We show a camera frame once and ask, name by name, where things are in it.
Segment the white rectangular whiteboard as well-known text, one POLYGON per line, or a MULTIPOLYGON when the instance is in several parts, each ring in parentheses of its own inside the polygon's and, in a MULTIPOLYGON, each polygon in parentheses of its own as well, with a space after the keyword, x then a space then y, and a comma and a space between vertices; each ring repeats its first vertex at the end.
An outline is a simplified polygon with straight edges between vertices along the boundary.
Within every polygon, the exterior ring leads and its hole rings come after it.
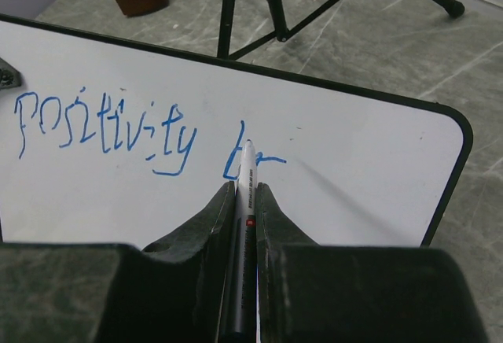
POLYGON ((10 242, 138 247, 200 211, 252 141, 316 242, 426 245, 472 149, 446 105, 2 16, 1 221, 10 242))

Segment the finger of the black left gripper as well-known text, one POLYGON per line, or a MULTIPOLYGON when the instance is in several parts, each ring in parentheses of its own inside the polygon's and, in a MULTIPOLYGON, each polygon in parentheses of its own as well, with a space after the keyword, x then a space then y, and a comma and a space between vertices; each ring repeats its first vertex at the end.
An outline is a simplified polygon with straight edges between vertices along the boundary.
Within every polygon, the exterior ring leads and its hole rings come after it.
POLYGON ((21 74, 2 58, 0 58, 0 79, 2 90, 16 88, 22 85, 21 74))

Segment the blue capped whiteboard marker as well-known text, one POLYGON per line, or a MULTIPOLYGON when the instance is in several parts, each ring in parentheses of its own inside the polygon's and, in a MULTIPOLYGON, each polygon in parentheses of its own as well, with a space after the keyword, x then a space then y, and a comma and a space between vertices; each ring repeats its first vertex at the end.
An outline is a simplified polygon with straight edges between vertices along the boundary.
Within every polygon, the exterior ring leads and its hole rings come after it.
POLYGON ((235 193, 232 246, 218 337, 220 342, 256 341, 256 187, 255 147, 251 140, 247 140, 241 152, 235 193))

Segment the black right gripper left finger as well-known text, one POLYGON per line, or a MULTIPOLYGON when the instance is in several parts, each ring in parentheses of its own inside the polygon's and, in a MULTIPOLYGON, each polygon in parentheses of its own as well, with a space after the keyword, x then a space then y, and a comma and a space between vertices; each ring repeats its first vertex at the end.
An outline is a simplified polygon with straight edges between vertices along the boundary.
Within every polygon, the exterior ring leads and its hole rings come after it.
POLYGON ((171 233, 126 244, 4 243, 4 342, 213 342, 233 182, 171 233))

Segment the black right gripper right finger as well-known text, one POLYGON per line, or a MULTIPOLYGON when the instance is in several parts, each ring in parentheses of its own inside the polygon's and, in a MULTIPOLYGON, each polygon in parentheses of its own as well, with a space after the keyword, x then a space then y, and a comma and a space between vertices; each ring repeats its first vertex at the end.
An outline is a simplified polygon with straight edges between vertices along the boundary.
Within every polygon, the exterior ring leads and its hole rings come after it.
POLYGON ((320 245, 262 183, 255 199, 263 342, 485 342, 465 276, 431 248, 320 245))

